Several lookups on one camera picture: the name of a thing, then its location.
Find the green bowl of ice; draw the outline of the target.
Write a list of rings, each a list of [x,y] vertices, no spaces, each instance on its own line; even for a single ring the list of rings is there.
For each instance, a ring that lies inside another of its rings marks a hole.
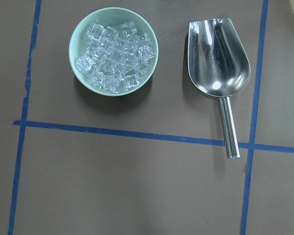
[[[69,61],[78,81],[105,96],[140,89],[151,79],[158,55],[151,25],[139,14],[120,7],[87,15],[69,43]]]

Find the steel ice scoop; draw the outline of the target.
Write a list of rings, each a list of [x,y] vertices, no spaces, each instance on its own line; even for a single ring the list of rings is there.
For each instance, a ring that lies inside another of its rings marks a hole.
[[[230,97],[247,86],[251,67],[229,18],[189,24],[188,73],[201,93],[218,101],[227,157],[240,158]]]

